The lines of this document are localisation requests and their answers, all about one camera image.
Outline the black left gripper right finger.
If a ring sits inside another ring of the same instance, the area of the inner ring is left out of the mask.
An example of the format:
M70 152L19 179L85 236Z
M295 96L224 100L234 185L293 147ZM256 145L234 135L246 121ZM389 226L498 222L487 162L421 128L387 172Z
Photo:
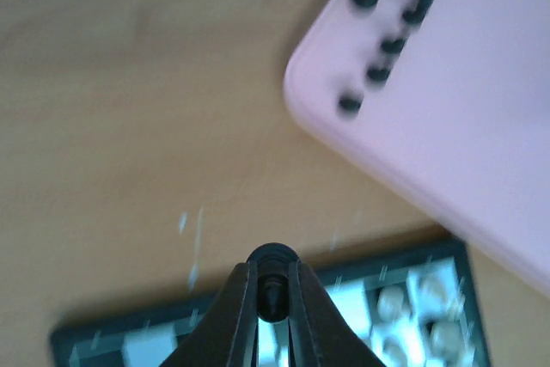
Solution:
M289 265L288 288L290 366L383 365L345 322L308 264Z

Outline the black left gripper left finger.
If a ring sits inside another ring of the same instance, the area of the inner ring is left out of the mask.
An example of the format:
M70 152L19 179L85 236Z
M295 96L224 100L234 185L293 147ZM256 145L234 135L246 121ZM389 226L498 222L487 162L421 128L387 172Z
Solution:
M257 291L256 263L237 264L200 323L162 365L257 365Z

